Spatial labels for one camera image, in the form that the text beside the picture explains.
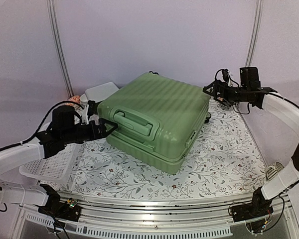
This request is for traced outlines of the green hard-shell suitcase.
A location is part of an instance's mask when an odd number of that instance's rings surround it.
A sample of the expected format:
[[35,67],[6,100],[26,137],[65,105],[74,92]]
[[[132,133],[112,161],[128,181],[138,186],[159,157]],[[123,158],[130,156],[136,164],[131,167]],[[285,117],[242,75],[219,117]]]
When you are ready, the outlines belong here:
[[175,174],[205,123],[209,101],[199,86],[147,72],[103,100],[97,112],[118,125],[107,143]]

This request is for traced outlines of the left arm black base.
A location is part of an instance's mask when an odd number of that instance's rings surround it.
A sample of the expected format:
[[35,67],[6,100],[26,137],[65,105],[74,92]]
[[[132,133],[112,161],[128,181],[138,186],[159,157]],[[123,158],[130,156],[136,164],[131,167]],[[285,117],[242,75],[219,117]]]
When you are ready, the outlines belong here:
[[82,207],[77,205],[77,200],[69,198],[61,202],[60,195],[48,184],[40,184],[45,190],[48,199],[44,206],[38,207],[38,212],[56,219],[64,219],[72,222],[78,222]]

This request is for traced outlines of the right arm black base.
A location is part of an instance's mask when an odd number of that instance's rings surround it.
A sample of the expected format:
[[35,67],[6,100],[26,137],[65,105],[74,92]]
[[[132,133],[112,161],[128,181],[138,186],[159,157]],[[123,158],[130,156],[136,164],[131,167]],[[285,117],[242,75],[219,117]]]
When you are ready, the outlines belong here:
[[261,187],[253,192],[250,203],[238,203],[230,208],[234,222],[250,220],[269,215],[274,212],[272,199],[266,200],[262,194]]

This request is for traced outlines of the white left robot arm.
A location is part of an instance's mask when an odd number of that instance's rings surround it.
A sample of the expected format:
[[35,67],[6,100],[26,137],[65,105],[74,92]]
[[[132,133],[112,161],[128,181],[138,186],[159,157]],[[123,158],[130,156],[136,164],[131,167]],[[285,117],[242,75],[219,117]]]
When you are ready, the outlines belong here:
[[[24,164],[48,159],[63,151],[69,144],[83,144],[105,138],[118,125],[100,118],[98,122],[89,118],[95,113],[95,102],[89,101],[79,114],[73,101],[61,101],[52,106],[47,114],[52,121],[46,130],[37,130],[28,139],[0,148],[0,176]],[[0,180],[0,204],[33,204],[45,207],[53,216],[64,212],[60,195],[47,184],[25,186]]]

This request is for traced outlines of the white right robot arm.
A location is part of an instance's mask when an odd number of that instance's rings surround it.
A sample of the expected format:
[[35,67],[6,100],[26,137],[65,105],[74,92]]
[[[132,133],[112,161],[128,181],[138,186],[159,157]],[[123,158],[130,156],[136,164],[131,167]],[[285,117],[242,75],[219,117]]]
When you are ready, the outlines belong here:
[[220,80],[215,77],[212,83],[203,88],[204,93],[228,107],[235,103],[247,103],[265,111],[273,119],[279,120],[285,133],[285,136],[279,136],[278,142],[295,147],[293,153],[288,153],[290,160],[285,161],[284,168],[254,193],[259,198],[248,205],[248,213],[258,217],[267,209],[266,201],[299,182],[299,106],[273,88],[261,86],[257,67],[241,67],[238,85],[228,69],[220,69],[219,72],[223,78]]

